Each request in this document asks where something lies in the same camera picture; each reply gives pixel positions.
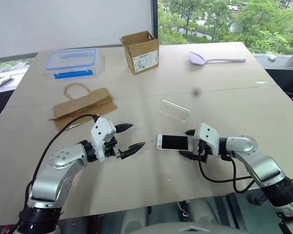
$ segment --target box label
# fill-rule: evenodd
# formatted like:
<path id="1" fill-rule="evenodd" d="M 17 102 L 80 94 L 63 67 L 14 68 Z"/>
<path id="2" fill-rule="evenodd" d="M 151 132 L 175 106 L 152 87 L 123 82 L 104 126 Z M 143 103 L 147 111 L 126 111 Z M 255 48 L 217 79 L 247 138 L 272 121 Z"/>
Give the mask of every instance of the box label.
<path id="1" fill-rule="evenodd" d="M 144 55 L 139 55 L 133 58 L 135 72 L 142 71 L 146 68 L 154 66 L 158 63 L 158 50 L 148 52 Z"/>

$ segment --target clear plastic container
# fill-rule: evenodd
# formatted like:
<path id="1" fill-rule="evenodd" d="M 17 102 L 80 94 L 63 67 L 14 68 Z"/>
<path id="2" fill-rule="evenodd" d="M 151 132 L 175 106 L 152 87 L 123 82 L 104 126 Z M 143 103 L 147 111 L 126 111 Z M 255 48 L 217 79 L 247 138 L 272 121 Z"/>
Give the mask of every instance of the clear plastic container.
<path id="1" fill-rule="evenodd" d="M 169 101 L 163 100 L 157 110 L 166 116 L 169 116 L 173 119 L 185 122 L 190 115 L 190 111 L 177 106 Z"/>
<path id="2" fill-rule="evenodd" d="M 100 74 L 100 57 L 96 48 L 52 52 L 44 70 L 55 79 Z"/>

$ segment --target phone screen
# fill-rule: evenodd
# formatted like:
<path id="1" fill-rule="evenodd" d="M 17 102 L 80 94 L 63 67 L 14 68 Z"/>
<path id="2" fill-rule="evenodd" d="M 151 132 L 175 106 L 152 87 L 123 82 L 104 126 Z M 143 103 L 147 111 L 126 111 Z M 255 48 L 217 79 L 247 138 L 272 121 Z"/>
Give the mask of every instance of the phone screen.
<path id="1" fill-rule="evenodd" d="M 188 137 L 163 135 L 162 149 L 188 150 Z"/>

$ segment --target blue container lid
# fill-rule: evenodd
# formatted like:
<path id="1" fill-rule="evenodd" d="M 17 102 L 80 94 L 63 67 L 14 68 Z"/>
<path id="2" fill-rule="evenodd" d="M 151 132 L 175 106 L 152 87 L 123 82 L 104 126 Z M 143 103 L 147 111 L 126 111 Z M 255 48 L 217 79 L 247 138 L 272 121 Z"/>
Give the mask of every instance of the blue container lid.
<path id="1" fill-rule="evenodd" d="M 58 50 L 52 52 L 44 67 L 47 71 L 95 65 L 96 48 Z"/>

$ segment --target paper bag handle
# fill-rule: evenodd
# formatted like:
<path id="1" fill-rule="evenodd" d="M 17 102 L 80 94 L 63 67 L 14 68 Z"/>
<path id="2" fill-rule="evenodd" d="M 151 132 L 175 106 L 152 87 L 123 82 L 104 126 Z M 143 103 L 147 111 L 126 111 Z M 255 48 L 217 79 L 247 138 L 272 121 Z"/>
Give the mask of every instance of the paper bag handle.
<path id="1" fill-rule="evenodd" d="M 91 93 L 91 90 L 87 86 L 85 86 L 84 84 L 81 84 L 81 83 L 78 83 L 78 82 L 71 83 L 71 84 L 68 84 L 67 86 L 64 87 L 64 95 L 65 95 L 65 97 L 67 97 L 70 100 L 73 100 L 73 98 L 72 98 L 71 95 L 68 94 L 67 89 L 69 87 L 72 87 L 72 86 L 81 86 L 84 89 L 86 89 L 89 94 Z"/>

